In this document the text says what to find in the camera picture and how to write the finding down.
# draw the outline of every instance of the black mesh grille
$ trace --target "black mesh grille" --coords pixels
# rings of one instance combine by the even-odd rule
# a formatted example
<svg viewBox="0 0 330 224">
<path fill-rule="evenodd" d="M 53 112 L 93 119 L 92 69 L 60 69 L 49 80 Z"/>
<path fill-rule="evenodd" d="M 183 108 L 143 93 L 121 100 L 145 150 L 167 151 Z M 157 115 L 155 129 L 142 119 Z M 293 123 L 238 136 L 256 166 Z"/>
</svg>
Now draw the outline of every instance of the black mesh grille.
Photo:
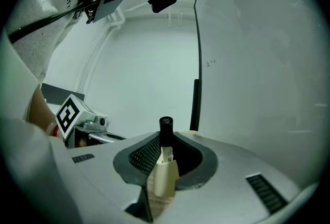
<svg viewBox="0 0 330 224">
<path fill-rule="evenodd" d="M 247 177 L 246 180 L 271 214 L 280 210 L 287 204 L 284 198 L 262 175 L 259 174 Z"/>
<path fill-rule="evenodd" d="M 138 149 L 129 156 L 129 162 L 145 175 L 150 175 L 161 154 L 159 137 Z"/>
</svg>

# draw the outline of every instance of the gray surface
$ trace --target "gray surface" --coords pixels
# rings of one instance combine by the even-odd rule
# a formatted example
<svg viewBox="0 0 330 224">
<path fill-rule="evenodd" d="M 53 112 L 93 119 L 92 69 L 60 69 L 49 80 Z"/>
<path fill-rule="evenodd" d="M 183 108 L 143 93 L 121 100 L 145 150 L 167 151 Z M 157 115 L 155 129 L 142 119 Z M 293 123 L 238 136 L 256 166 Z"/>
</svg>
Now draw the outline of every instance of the gray surface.
<svg viewBox="0 0 330 224">
<path fill-rule="evenodd" d="M 119 150 L 151 133 L 67 150 L 60 139 L 46 137 L 35 126 L 8 120 L 0 125 L 5 163 L 19 188 L 46 217 L 60 223 L 142 223 L 123 211 L 137 201 L 140 187 L 124 183 L 114 171 L 112 160 Z M 298 195 L 299 189 L 290 179 L 251 152 L 200 136 L 182 135 L 211 148 L 219 160 L 218 170 L 201 188 L 176 192 L 156 223 L 248 224 L 265 220 L 269 214 L 245 180 L 255 173 L 262 173 L 286 200 Z M 87 153 L 95 158 L 74 164 L 71 157 Z M 309 189 L 267 223 L 281 223 L 312 192 Z"/>
<path fill-rule="evenodd" d="M 11 176 L 51 223 L 143 223 L 91 185 L 60 139 L 17 120 L 0 120 L 0 128 L 0 150 Z"/>
<path fill-rule="evenodd" d="M 95 158 L 76 164 L 88 181 L 107 199 L 113 201 L 119 208 L 125 210 L 135 203 L 140 195 L 141 187 L 126 184 L 113 167 L 114 156 L 122 149 L 131 146 L 152 133 L 118 141 L 111 144 L 95 145 L 69 149 L 71 157 L 92 153 Z"/>
<path fill-rule="evenodd" d="M 150 135 L 68 152 L 72 157 L 94 154 L 94 159 L 78 163 L 77 167 L 99 192 L 125 209 L 138 197 L 140 189 L 124 183 L 113 169 L 113 157 Z M 168 223 L 169 219 L 171 223 L 182 223 L 183 220 L 188 223 L 255 223 L 269 217 L 267 209 L 245 180 L 246 176 L 255 173 L 262 173 L 287 201 L 299 193 L 299 188 L 289 178 L 250 151 L 200 136 L 182 135 L 211 148 L 219 160 L 218 170 L 201 188 L 177 191 L 157 223 Z"/>
<path fill-rule="evenodd" d="M 157 223 L 255 223 L 269 217 L 246 176 L 262 173 L 274 188 L 291 201 L 298 187 L 286 176 L 253 153 L 238 146 L 200 136 L 182 135 L 211 148 L 218 156 L 216 174 L 199 189 L 177 191 Z"/>
</svg>

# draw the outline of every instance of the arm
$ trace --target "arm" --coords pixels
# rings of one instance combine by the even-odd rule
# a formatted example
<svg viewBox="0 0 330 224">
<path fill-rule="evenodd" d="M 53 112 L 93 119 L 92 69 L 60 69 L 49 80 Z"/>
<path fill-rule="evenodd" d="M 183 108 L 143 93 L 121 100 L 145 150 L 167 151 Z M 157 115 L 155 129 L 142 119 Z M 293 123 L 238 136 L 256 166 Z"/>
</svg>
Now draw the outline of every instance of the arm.
<svg viewBox="0 0 330 224">
<path fill-rule="evenodd" d="M 55 119 L 55 115 L 47 106 L 45 99 L 38 86 L 33 93 L 29 121 L 46 131 L 48 125 Z"/>
</svg>

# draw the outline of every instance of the white panel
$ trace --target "white panel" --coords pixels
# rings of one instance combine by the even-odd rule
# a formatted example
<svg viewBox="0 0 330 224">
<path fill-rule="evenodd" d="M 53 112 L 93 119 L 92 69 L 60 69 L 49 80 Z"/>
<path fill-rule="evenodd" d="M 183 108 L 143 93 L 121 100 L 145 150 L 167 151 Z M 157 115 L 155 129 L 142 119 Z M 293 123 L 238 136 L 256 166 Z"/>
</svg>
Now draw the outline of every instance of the white panel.
<svg viewBox="0 0 330 224">
<path fill-rule="evenodd" d="M 328 28 L 313 0 L 197 0 L 200 132 L 247 148 L 301 187 L 328 153 Z"/>
<path fill-rule="evenodd" d="M 193 83 L 198 78 L 194 20 L 182 27 L 167 19 L 126 21 L 104 48 L 86 103 L 109 114 L 108 131 L 133 137 L 159 130 L 171 116 L 174 129 L 189 129 Z"/>
</svg>

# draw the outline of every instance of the black strip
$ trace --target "black strip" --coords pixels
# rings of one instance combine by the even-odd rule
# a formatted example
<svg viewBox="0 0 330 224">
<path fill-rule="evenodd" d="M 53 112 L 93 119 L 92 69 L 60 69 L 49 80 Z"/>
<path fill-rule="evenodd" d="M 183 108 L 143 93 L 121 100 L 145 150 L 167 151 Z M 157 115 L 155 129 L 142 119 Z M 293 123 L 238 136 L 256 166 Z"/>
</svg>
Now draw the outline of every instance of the black strip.
<svg viewBox="0 0 330 224">
<path fill-rule="evenodd" d="M 8 37 L 9 37 L 9 40 L 10 42 L 13 44 L 15 43 L 16 41 L 18 41 L 19 39 L 27 36 L 28 34 L 44 27 L 44 26 L 47 26 L 55 21 L 57 21 L 58 19 L 70 14 L 70 13 L 73 13 L 73 12 L 76 12 L 76 11 L 79 11 L 79 10 L 85 10 L 89 7 L 92 7 L 93 10 L 96 10 L 98 9 L 100 3 L 101 3 L 102 0 L 95 0 L 91 3 L 82 3 L 82 4 L 79 4 L 77 7 L 69 10 L 69 11 L 66 11 L 66 12 L 63 12 L 63 13 L 60 13 L 60 14 L 56 14 L 56 15 L 52 15 L 50 17 L 47 17 L 47 18 L 44 18 L 44 19 L 41 19 L 41 20 L 38 20 L 34 23 L 31 23 L 31 24 L 28 24 L 26 26 L 22 26 L 21 28 L 19 28 L 18 30 L 16 30 L 15 32 L 11 33 Z"/>
<path fill-rule="evenodd" d="M 87 153 L 87 154 L 83 154 L 82 156 L 75 156 L 75 157 L 72 157 L 72 160 L 73 162 L 76 164 L 76 163 L 80 163 L 80 162 L 83 162 L 83 161 L 86 161 L 86 160 L 89 160 L 89 159 L 92 159 L 94 158 L 95 156 L 91 153 Z"/>
<path fill-rule="evenodd" d="M 43 97 L 47 100 L 47 103 L 56 105 L 62 105 L 70 94 L 75 95 L 78 99 L 82 101 L 84 101 L 85 98 L 85 95 L 82 93 L 64 90 L 52 85 L 48 85 L 46 83 L 42 84 L 41 92 Z"/>
<path fill-rule="evenodd" d="M 197 122 L 197 107 L 198 107 L 198 89 L 199 89 L 199 80 L 195 79 L 194 81 L 194 93 L 192 97 L 192 109 L 191 109 L 191 120 L 190 120 L 190 128 L 191 131 L 198 130 L 198 122 Z"/>
<path fill-rule="evenodd" d="M 124 137 L 121 137 L 121 136 L 118 136 L 118 135 L 115 135 L 115 134 L 111 134 L 111 133 L 106 133 L 106 135 L 110 138 L 114 138 L 114 139 L 117 139 L 117 140 L 125 140 L 126 139 Z"/>
<path fill-rule="evenodd" d="M 246 180 L 270 214 L 274 214 L 287 205 L 285 199 L 262 175 L 258 174 L 252 177 L 246 177 Z"/>
<path fill-rule="evenodd" d="M 196 30 L 197 30 L 197 39 L 198 39 L 199 81 L 198 81 L 197 95 L 195 95 L 195 90 L 194 90 L 193 105 L 195 104 L 195 108 L 194 108 L 194 112 L 191 113 L 191 120 L 190 120 L 190 128 L 193 128 L 194 131 L 198 131 L 199 129 L 201 102 L 202 102 L 202 45 L 201 45 L 200 27 L 198 24 L 198 17 L 196 12 L 196 2 L 197 0 L 195 0 L 194 3 L 194 12 L 195 12 Z"/>
</svg>

